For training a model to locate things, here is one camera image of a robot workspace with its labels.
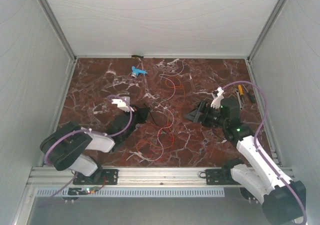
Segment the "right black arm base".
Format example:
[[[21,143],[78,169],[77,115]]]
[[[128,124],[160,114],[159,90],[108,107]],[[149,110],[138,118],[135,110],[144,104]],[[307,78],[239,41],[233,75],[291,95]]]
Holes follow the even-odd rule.
[[[204,172],[207,185],[239,185],[238,182],[232,179],[231,172],[227,169],[206,169]]]

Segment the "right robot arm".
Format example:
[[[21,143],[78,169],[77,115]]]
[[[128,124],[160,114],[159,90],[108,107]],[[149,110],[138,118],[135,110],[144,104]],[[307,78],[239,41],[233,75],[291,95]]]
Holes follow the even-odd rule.
[[[241,121],[241,108],[233,96],[223,98],[218,106],[202,100],[184,118],[204,127],[219,127],[224,137],[250,163],[250,170],[241,160],[233,159],[225,164],[221,178],[227,184],[242,185],[261,204],[262,211],[272,225],[282,225],[306,215],[306,187],[293,181],[266,153],[254,132]]]

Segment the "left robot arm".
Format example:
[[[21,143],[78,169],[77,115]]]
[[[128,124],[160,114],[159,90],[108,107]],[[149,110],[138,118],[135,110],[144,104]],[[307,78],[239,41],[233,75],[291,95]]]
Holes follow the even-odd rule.
[[[112,153],[121,147],[137,125],[146,122],[150,112],[148,106],[131,107],[132,117],[128,112],[117,115],[106,133],[85,129],[74,121],[68,122],[40,144],[45,163],[54,166],[57,171],[69,169],[83,174],[91,184],[99,183],[103,178],[102,170],[94,159],[83,152]]]

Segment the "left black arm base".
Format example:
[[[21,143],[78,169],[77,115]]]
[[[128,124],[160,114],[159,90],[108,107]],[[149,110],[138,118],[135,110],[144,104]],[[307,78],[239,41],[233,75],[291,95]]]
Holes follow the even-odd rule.
[[[74,185],[117,185],[118,184],[118,169],[101,168],[96,170],[91,176],[85,176],[82,173],[77,175],[73,180]]]

